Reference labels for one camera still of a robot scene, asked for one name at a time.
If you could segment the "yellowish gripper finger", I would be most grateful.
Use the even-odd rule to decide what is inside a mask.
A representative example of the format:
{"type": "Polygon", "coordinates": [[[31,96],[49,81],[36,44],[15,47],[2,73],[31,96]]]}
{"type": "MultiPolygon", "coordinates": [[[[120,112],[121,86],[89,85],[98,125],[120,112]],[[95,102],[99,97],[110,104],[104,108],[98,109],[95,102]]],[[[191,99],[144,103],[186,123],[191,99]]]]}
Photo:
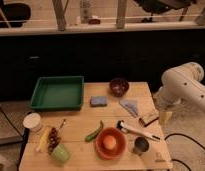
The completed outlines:
{"type": "Polygon", "coordinates": [[[166,110],[161,110],[159,112],[159,124],[164,125],[168,122],[168,120],[171,118],[172,112],[171,111],[166,111],[166,110]]]}

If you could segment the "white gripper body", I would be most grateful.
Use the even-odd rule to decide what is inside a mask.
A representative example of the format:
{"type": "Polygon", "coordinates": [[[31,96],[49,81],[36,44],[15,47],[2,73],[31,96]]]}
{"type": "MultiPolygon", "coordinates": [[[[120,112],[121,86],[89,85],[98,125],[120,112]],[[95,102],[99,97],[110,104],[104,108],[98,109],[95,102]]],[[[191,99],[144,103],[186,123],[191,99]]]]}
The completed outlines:
{"type": "Polygon", "coordinates": [[[160,109],[167,110],[180,103],[180,98],[166,87],[160,87],[154,95],[154,99],[160,109]]]}

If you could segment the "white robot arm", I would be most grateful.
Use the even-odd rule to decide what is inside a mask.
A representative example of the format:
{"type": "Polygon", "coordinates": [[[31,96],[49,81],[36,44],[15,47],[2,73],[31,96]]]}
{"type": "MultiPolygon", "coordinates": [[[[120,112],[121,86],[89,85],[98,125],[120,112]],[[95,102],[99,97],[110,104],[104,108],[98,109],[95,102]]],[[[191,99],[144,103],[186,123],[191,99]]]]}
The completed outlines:
{"type": "Polygon", "coordinates": [[[162,76],[162,86],[154,95],[160,108],[159,124],[164,125],[172,116],[170,107],[186,100],[205,113],[205,86],[203,67],[196,62],[188,62],[166,70],[162,76]]]}

